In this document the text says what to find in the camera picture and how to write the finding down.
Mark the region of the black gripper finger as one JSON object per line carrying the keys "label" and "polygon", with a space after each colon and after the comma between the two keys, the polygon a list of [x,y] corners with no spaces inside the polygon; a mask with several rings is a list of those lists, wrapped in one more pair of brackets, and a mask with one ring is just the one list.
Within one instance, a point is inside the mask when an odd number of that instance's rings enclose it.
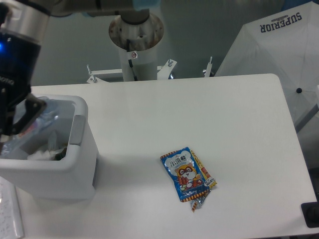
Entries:
{"label": "black gripper finger", "polygon": [[24,102],[25,113],[9,128],[9,136],[25,132],[46,109],[47,103],[29,93]]}

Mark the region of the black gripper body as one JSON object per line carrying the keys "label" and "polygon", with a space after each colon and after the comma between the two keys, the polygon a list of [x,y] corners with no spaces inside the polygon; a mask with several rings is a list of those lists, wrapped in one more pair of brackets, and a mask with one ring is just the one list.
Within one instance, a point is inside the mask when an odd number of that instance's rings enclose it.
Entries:
{"label": "black gripper body", "polygon": [[31,93],[31,76],[40,46],[8,33],[0,34],[0,133],[25,113],[24,102]]}

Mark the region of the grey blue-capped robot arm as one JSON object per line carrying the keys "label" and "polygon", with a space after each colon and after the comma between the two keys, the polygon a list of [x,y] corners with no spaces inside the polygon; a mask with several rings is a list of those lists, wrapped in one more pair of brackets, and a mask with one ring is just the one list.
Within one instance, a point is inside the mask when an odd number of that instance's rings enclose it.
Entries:
{"label": "grey blue-capped robot arm", "polygon": [[115,16],[109,30],[122,49],[148,50],[162,39],[163,25],[150,13],[157,0],[3,0],[0,3],[0,133],[25,131],[45,110],[31,93],[31,77],[50,17],[85,12]]}

